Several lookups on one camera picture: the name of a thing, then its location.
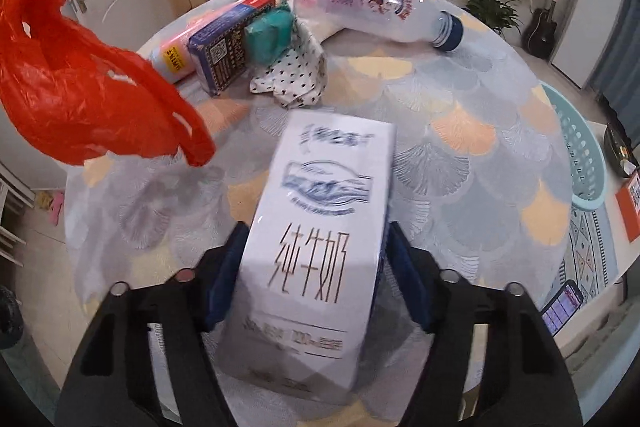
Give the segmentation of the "scallop pattern tablecloth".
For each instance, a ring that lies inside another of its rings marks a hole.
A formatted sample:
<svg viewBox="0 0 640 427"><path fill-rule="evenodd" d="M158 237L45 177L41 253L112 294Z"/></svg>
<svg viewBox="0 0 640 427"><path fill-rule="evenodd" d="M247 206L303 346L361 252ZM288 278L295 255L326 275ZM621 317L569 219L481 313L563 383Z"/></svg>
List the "scallop pattern tablecloth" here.
<svg viewBox="0 0 640 427"><path fill-rule="evenodd" d="M348 30L322 30L322 112L396 130L390 219L410 243L468 281L517 281L543 303L568 243L570 160L559 118L521 55L462 13L460 46L439 53ZM288 110L241 77L209 96L178 86L216 154L202 168L179 156L105 155L70 169L65 236L75 291L93 314L117 281L163 282L250 222ZM408 315L390 272L376 288L355 388L342 405L281 395L222 376L243 426L391 426L406 407L431 341Z"/></svg>

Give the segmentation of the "orange box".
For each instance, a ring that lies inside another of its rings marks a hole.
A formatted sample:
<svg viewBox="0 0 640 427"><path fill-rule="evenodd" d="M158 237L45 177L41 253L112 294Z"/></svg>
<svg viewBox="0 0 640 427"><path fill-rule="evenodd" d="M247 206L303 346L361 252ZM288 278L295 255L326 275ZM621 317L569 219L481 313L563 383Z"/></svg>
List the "orange box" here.
<svg viewBox="0 0 640 427"><path fill-rule="evenodd" d="M640 176L636 170L616 193L616 200L623 217L628 241L640 236Z"/></svg>

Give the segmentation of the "light blue laundry basket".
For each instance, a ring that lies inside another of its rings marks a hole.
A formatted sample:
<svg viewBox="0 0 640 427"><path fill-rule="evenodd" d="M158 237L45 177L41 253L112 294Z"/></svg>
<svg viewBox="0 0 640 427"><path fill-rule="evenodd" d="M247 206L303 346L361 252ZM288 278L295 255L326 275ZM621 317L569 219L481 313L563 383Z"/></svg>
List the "light blue laundry basket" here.
<svg viewBox="0 0 640 427"><path fill-rule="evenodd" d="M570 158L572 203L580 210L594 211L604 204L606 169L602 148L588 122L564 95L541 83L559 118L562 137Z"/></svg>

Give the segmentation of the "pink yogurt bottle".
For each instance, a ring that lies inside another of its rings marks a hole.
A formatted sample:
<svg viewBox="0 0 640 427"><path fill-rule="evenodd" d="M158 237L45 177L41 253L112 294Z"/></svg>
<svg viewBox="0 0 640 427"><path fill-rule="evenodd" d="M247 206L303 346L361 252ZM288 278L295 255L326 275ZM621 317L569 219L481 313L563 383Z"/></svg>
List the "pink yogurt bottle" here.
<svg viewBox="0 0 640 427"><path fill-rule="evenodd" d="M170 24L152 47L148 60L168 82L175 83L197 72L206 89L220 84L243 68L244 27L281 0L215 0L178 25Z"/></svg>

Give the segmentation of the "blue toothpaste box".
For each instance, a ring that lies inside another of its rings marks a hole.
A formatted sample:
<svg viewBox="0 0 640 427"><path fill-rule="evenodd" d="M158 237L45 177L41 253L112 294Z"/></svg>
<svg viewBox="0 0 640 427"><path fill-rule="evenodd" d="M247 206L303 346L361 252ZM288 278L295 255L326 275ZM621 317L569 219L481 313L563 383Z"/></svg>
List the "blue toothpaste box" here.
<svg viewBox="0 0 640 427"><path fill-rule="evenodd" d="M221 95L245 72L244 28L276 5L277 0L241 0L229 4L189 38L186 47L207 94Z"/></svg>

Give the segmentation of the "red plastic bag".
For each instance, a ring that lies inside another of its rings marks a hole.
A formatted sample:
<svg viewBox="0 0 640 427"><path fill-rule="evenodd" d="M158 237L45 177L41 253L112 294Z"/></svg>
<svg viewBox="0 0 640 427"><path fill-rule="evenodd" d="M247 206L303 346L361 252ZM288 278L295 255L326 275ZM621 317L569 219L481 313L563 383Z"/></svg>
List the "red plastic bag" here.
<svg viewBox="0 0 640 427"><path fill-rule="evenodd" d="M70 166L105 154L207 164L200 113L136 51L66 16L65 0L1 0L1 105L38 152Z"/></svg>

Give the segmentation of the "white polka dot wrapper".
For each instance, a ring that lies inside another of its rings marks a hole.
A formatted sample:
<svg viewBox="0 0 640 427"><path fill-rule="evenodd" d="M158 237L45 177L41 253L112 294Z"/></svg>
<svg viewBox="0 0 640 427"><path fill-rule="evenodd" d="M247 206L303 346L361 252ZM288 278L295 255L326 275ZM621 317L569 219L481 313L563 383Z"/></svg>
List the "white polka dot wrapper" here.
<svg viewBox="0 0 640 427"><path fill-rule="evenodd" d="M286 109L312 107L326 91L326 54L306 20L296 18L290 47L250 75L251 94L271 94Z"/></svg>

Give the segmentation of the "teal crumpled packet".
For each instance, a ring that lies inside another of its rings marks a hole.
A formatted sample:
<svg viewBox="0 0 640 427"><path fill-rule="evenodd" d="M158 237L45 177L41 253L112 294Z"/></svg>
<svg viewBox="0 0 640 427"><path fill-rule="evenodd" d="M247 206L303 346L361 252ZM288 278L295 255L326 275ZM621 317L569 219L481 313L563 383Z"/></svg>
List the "teal crumpled packet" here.
<svg viewBox="0 0 640 427"><path fill-rule="evenodd" d="M287 5L256 17L244 28L248 61L258 66L273 64L290 46L294 16Z"/></svg>

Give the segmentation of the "green potted plant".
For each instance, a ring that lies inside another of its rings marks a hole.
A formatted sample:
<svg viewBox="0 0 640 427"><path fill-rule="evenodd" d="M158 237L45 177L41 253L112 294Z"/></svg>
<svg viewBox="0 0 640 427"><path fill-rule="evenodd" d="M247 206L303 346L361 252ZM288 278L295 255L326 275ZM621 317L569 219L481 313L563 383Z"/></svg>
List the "green potted plant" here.
<svg viewBox="0 0 640 427"><path fill-rule="evenodd" d="M502 36L506 29L520 31L521 21L516 9L519 3L520 0L465 0L463 9Z"/></svg>

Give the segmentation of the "clear plastic water bottle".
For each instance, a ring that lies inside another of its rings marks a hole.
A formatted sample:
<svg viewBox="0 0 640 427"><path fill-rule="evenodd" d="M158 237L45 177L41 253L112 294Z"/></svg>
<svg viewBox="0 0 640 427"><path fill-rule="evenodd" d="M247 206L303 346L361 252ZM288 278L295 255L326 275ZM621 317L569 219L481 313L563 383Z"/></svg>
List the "clear plastic water bottle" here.
<svg viewBox="0 0 640 427"><path fill-rule="evenodd" d="M399 43L424 42L440 52L462 43L459 17L436 0L294 0L297 16Z"/></svg>

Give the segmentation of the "white milk carton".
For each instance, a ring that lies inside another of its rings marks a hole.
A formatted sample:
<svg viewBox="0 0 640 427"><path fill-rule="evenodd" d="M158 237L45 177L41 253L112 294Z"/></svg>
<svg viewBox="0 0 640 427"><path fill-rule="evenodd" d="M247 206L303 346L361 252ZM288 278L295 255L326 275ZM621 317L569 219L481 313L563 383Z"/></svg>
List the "white milk carton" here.
<svg viewBox="0 0 640 427"><path fill-rule="evenodd" d="M378 285L395 129L296 109L269 168L224 324L227 374L346 401Z"/></svg>

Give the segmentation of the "black guitar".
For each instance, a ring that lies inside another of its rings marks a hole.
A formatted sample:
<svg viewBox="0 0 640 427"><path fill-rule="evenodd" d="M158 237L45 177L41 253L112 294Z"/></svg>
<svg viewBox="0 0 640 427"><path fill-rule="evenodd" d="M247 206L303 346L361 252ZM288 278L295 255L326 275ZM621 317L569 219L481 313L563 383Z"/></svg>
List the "black guitar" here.
<svg viewBox="0 0 640 427"><path fill-rule="evenodd" d="M551 1L548 8L537 8L533 18L522 33L522 48L530 55L548 60L554 45L558 23L553 19L555 2Z"/></svg>

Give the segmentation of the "white refrigerator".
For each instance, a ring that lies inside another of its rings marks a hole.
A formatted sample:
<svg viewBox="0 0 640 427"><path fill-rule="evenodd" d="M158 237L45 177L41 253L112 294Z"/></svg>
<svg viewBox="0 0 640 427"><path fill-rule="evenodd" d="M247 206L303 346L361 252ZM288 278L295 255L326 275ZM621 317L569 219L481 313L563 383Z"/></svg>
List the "white refrigerator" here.
<svg viewBox="0 0 640 427"><path fill-rule="evenodd" d="M572 0L551 65L584 89L602 57L623 0Z"/></svg>

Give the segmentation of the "smartphone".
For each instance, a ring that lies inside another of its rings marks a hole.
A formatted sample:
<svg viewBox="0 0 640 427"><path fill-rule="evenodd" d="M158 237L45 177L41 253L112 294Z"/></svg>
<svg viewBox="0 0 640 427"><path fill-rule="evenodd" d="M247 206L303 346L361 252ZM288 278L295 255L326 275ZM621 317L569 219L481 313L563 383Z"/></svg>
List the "smartphone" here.
<svg viewBox="0 0 640 427"><path fill-rule="evenodd" d="M541 311L542 319L555 336L580 309L584 295L573 280L565 281Z"/></svg>

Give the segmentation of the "dark bowl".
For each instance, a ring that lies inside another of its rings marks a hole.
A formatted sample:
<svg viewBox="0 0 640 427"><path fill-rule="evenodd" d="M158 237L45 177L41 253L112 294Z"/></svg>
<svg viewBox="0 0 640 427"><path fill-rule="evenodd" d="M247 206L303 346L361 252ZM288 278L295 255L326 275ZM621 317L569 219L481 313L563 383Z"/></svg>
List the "dark bowl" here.
<svg viewBox="0 0 640 427"><path fill-rule="evenodd" d="M604 156L608 165L621 178L630 178L637 170L638 166L632 159L628 147L620 134L609 124L605 128L603 138Z"/></svg>

